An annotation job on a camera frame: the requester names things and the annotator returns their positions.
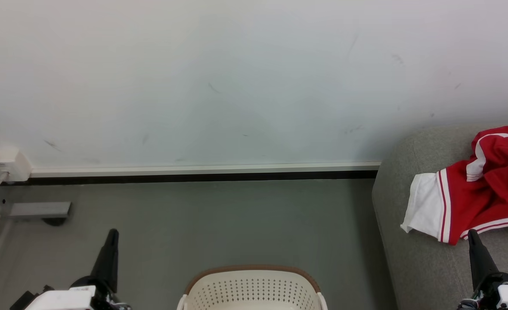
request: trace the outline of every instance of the white sleeve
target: white sleeve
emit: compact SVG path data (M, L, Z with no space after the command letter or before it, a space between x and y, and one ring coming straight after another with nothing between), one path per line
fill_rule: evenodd
M405 232L415 229L440 240L443 199L437 173L415 175L403 224Z

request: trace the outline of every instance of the white cable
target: white cable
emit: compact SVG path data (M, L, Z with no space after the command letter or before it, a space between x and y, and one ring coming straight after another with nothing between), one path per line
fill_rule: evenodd
M9 172L4 171L4 172L2 173L2 176L0 176L0 185L2 185L2 183L3 183L5 180L7 180L7 177L8 177L8 176L9 176Z

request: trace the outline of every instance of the gray floor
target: gray floor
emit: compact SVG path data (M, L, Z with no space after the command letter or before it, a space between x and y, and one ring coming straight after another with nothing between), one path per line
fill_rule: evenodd
M0 252L0 310L26 290L67 289L120 231L118 295L173 310L200 271L299 267L329 309L394 310L370 191L373 180L287 180L15 187L16 202L71 200L62 227L14 223Z

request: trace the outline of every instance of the basket handle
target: basket handle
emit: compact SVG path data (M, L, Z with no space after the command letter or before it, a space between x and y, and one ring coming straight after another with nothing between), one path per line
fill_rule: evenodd
M317 293L317 296L319 296L319 302L321 302L321 310L328 310L327 302L325 302L325 298L323 297L323 294L321 294L321 292L319 292L319 293Z
M185 298L187 298L187 294L181 296L180 302L177 304L177 310L183 310L183 307L185 306Z

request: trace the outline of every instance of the white stripe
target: white stripe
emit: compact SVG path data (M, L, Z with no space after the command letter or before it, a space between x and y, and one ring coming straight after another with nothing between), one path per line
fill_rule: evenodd
M111 177L124 175L172 175L218 173L268 173L378 170L380 161L311 164L252 164L167 167L36 167L31 178Z
M443 195L445 196L445 228L443 229L442 242L449 243L449 232L451 232L451 197L449 196L449 182L447 181L447 170L441 171L441 183L443 185Z
M480 145L480 141L488 136L500 136L500 137L508 137L508 133L490 133L478 139L476 143L476 148L474 149L474 153L476 155L476 160L472 163L466 165L466 181L473 182L479 180L483 176L484 165L486 165L486 155L482 150Z
M461 233L461 237L464 238L464 239L467 239L468 236L466 236L466 237L464 237L464 236L467 235L468 231L471 230L471 229L476 229L477 231L480 229L480 231L478 231L478 233L482 233L482 232L490 231L490 230L496 229L496 228L508 227L508 224L505 224L505 223L508 223L508 218L502 218L500 220L492 220L491 222L483 223L483 224L480 224L478 226L474 226L472 228L469 228L466 231L463 231Z
M438 222L438 228L437 228L437 240L439 242L443 242L443 240L441 239L441 228L443 227L443 210L445 209L445 201L443 200L443 184L441 183L441 180L440 180L440 175L441 175L441 171L438 171L436 173L436 180L437 180L437 188L438 190L440 191L440 219L439 219L439 222Z

